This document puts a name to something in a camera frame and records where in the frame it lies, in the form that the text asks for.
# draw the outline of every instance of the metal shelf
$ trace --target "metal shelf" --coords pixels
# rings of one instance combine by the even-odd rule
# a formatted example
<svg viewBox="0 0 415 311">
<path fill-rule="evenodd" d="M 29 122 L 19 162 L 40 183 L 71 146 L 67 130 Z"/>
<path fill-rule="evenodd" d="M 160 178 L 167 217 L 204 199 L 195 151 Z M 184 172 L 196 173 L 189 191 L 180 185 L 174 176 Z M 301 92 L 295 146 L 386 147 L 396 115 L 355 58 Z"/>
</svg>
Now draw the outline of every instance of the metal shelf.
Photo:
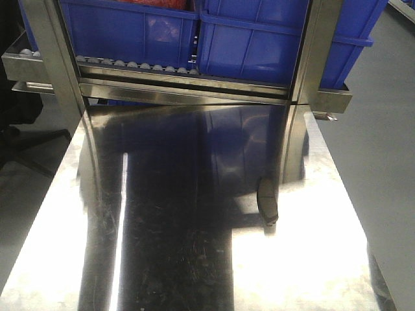
<svg viewBox="0 0 415 311">
<path fill-rule="evenodd" d="M 18 54 L 28 46 L 23 34 L 2 55 L 8 78 L 19 81 L 14 87 L 16 91 L 53 93 L 44 61 L 39 57 Z M 152 104 L 288 103 L 289 89 L 283 86 L 86 62 L 77 64 L 80 70 L 79 87 L 85 97 Z M 343 113 L 352 97 L 346 86 L 343 90 L 321 89 L 317 96 L 314 109 L 332 113 Z"/>
</svg>

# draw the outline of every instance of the black chair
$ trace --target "black chair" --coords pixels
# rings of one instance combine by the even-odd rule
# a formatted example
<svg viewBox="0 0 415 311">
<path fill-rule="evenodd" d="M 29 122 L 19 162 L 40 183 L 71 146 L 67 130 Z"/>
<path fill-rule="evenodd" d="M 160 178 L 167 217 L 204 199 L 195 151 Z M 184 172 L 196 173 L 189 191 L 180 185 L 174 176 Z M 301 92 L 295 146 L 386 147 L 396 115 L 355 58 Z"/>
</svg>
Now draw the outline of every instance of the black chair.
<svg viewBox="0 0 415 311">
<path fill-rule="evenodd" d="M 0 1 L 0 54 L 19 36 L 22 27 L 17 1 Z M 71 136 L 67 130 L 45 133 L 28 139 L 19 139 L 19 130 L 12 125 L 32 124 L 43 109 L 39 94 L 12 91 L 13 82 L 8 81 L 0 60 L 0 169 L 8 161 L 15 161 L 40 174 L 53 177 L 54 173 L 39 163 L 24 157 L 21 152 L 64 136 Z"/>
</svg>

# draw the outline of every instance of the stainless steel tabletop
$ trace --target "stainless steel tabletop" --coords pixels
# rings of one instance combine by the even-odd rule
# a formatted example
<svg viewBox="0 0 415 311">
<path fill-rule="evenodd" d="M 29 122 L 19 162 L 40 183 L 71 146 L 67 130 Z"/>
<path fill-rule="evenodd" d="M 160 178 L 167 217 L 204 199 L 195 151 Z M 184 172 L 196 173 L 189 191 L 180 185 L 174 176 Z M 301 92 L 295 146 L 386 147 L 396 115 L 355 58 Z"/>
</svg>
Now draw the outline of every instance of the stainless steel tabletop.
<svg viewBox="0 0 415 311">
<path fill-rule="evenodd" d="M 275 232 L 264 225 L 257 188 L 279 176 L 284 115 L 281 106 L 91 107 L 0 309 L 386 310 L 307 107 Z"/>
</svg>

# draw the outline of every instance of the metal leg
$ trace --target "metal leg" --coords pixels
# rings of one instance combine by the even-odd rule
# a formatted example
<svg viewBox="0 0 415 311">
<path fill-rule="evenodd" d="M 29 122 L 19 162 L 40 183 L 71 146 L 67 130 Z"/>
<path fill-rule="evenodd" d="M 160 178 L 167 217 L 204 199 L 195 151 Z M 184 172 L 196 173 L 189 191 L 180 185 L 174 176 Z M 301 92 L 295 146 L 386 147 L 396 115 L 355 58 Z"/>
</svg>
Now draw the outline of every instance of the metal leg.
<svg viewBox="0 0 415 311">
<path fill-rule="evenodd" d="M 22 0 L 49 79 L 73 135 L 85 110 L 79 69 L 58 0 Z"/>
<path fill-rule="evenodd" d="M 53 139 L 56 139 L 62 136 L 65 137 L 68 140 L 68 142 L 71 141 L 71 136 L 68 130 L 58 130 L 58 131 L 46 133 L 40 136 L 22 139 L 14 147 L 16 148 L 17 151 L 23 151 L 23 150 L 38 146 L 39 144 L 52 141 Z"/>
<path fill-rule="evenodd" d="M 309 104 L 311 109 L 323 111 L 315 105 L 343 0 L 311 0 L 310 3 L 292 88 L 292 101 Z"/>
<path fill-rule="evenodd" d="M 34 170 L 35 172 L 42 174 L 45 177 L 53 178 L 54 174 L 51 170 L 48 170 L 47 168 L 41 166 L 39 163 L 36 163 L 35 161 L 25 159 L 19 154 L 14 154 L 13 158 L 10 159 L 11 161 L 15 161 L 21 165 L 24 165 L 25 167 Z"/>
</svg>

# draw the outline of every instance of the chair leg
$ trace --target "chair leg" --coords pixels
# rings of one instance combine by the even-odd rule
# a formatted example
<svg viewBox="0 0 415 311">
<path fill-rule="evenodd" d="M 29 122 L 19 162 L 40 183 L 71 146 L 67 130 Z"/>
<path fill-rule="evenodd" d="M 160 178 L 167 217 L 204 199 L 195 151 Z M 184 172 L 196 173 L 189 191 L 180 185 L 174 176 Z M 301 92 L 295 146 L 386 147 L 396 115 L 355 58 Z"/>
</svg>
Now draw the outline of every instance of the chair leg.
<svg viewBox="0 0 415 311">
<path fill-rule="evenodd" d="M 71 141 L 71 134 L 69 134 L 68 130 L 58 130 L 55 132 L 39 135 L 37 137 L 22 139 L 16 143 L 14 148 L 18 151 L 23 151 L 38 146 L 39 144 L 52 141 L 53 139 L 59 138 L 61 136 L 64 136 L 68 141 Z"/>
<path fill-rule="evenodd" d="M 27 168 L 30 168 L 31 170 L 34 170 L 35 172 L 37 172 L 39 174 L 42 174 L 45 177 L 53 178 L 53 176 L 54 176 L 54 174 L 51 170 L 48 170 L 47 168 L 41 166 L 40 164 L 38 164 L 38 163 L 36 163 L 32 160 L 25 159 L 24 157 L 22 157 L 19 154 L 14 154 L 13 158 L 10 159 L 10 160 L 15 161 L 15 162 L 27 167 Z"/>
</svg>

